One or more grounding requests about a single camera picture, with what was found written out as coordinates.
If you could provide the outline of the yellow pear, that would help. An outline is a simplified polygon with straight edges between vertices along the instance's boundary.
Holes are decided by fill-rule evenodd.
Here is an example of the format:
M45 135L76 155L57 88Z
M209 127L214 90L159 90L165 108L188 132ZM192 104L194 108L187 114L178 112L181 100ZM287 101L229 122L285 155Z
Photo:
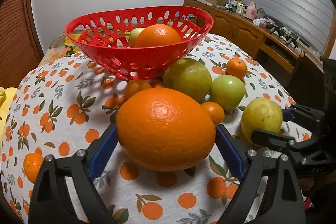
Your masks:
M256 129L279 133L283 122L280 106L265 98L252 100L243 111L240 120L241 130L246 139L252 143L252 132Z

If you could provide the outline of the small mandarin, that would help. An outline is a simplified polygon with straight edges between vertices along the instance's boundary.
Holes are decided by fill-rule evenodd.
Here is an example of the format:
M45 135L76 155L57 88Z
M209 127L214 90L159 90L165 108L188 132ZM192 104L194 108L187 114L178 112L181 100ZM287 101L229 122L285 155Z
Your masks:
M215 126L222 123L225 118L225 112L223 108L215 102L204 102L201 104L201 107L206 111L206 113L211 118Z
M132 97L136 93L142 90L145 90L145 89L150 89L150 88L151 88L151 85L145 80L141 80L141 79L131 80L127 83L126 88L125 88L125 99L128 100L130 97Z
M248 68L244 61L239 58L230 59L226 65L226 74L243 79L247 74Z

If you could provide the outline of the large yellow-green pear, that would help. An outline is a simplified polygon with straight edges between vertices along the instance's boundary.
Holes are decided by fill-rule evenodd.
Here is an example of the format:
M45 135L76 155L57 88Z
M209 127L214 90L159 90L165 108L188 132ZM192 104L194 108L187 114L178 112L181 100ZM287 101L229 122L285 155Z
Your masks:
M209 93L212 78L209 70L194 59L179 59L163 75L163 86L201 102Z

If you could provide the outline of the large orange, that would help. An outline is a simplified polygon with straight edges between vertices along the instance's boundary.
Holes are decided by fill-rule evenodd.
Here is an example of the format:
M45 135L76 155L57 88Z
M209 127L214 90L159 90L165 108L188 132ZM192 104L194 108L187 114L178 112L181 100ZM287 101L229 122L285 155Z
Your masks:
M160 172L197 165L215 144L215 126L201 105L168 88L150 88L131 96L120 107L116 126L127 156Z

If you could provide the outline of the red perforated plastic basket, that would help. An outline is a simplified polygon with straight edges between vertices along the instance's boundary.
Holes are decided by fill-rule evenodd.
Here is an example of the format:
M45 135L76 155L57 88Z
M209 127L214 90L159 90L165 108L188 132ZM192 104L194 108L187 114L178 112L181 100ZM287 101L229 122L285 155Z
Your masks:
M95 12L71 20L68 38L87 57L123 80L154 79L191 52L213 27L213 17L190 6Z

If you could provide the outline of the mandarin at left edge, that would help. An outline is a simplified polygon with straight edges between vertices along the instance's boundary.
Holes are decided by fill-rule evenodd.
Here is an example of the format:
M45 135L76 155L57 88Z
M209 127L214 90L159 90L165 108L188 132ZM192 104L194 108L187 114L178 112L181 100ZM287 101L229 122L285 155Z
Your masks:
M38 153L28 153L23 161L23 169L27 179L35 184L44 158Z

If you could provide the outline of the wooden sideboard cabinet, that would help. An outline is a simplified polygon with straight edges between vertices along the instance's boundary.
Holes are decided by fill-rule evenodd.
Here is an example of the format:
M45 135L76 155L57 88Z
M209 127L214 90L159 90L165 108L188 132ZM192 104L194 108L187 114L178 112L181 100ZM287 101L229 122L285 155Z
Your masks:
M246 54L258 61L285 86L311 84L316 80L323 83L323 72L306 52L295 53L274 34L257 27L244 16L208 6L196 0L183 0L185 6L192 6L208 12L214 20L210 32L233 42Z

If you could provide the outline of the green apple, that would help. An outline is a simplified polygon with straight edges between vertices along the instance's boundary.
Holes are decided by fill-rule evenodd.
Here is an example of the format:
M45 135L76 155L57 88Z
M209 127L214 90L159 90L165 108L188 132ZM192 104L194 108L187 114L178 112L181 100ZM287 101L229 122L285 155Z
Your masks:
M211 84L210 99L225 111L236 109L244 96L245 85L235 76L222 75L214 79Z

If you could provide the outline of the orange-print white tablecloth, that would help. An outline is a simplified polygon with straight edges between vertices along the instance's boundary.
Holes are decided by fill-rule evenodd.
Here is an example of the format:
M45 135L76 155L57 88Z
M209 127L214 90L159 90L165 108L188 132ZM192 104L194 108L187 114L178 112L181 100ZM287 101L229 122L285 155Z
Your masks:
M240 117L257 97L281 107L294 104L291 92L250 55L229 40L209 34L189 54L219 77L238 57L248 68L246 95L224 119L239 132ZM27 223L33 184L23 169L28 153L56 158L73 155L99 138L124 102L126 82L82 53L50 58L30 71L11 103L1 143L1 183L5 201ZM215 223L238 188L219 151L194 169L158 173L132 162L120 147L94 186L117 223Z

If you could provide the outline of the pink bag on cabinet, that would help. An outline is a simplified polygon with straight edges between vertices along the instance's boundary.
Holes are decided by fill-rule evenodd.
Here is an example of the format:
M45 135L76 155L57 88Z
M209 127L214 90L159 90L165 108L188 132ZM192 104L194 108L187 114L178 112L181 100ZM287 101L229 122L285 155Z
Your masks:
M255 2L250 2L249 6L246 8L245 17L250 20L256 19L257 9Z

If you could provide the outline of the yellow plush toy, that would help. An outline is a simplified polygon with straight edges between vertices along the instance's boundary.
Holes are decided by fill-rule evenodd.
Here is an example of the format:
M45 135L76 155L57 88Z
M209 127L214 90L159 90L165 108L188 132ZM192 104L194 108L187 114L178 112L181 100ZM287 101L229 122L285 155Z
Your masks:
M0 138L3 137L4 127L7 120L7 115L9 112L9 108L11 102L14 99L15 93L17 92L17 88L3 88L0 87Z

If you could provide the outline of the small mandarin under basket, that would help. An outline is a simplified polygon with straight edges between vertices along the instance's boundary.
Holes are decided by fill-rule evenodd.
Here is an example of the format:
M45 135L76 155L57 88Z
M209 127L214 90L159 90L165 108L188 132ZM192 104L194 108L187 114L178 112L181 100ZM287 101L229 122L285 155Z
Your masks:
M128 100L130 97L132 97L136 93L142 90L145 90L145 89L150 89L150 88L151 88L151 85L145 80L141 80L141 79L131 80L127 83L126 88L125 88L125 99Z

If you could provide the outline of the orange in basket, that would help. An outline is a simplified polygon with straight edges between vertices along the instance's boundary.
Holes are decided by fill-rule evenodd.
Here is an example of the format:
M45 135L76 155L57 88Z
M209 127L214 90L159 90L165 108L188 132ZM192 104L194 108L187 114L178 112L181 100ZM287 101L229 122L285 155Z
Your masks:
M176 44L182 39L179 33L171 26L154 24L145 28L138 36L135 47L159 47Z

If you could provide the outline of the floral bed blanket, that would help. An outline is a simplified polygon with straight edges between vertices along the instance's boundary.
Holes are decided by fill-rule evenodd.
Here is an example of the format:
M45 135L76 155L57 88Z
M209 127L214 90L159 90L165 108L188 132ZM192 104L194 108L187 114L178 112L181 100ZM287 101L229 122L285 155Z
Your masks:
M51 43L38 66L74 55L79 51L73 41L66 34L62 34Z

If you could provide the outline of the brown louvered wardrobe door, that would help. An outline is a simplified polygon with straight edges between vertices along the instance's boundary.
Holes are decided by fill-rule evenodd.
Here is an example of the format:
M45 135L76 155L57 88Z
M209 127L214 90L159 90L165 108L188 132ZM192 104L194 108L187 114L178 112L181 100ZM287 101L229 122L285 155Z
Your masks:
M0 28L0 85L3 88L16 88L44 56L35 28L31 0L4 0Z

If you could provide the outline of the small green fruit in basket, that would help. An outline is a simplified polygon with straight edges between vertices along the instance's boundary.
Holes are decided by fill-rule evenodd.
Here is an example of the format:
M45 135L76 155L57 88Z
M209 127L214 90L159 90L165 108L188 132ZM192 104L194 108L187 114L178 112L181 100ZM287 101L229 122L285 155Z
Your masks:
M135 42L139 36L139 34L144 30L142 27L134 28L128 37L128 44L130 47L135 47Z

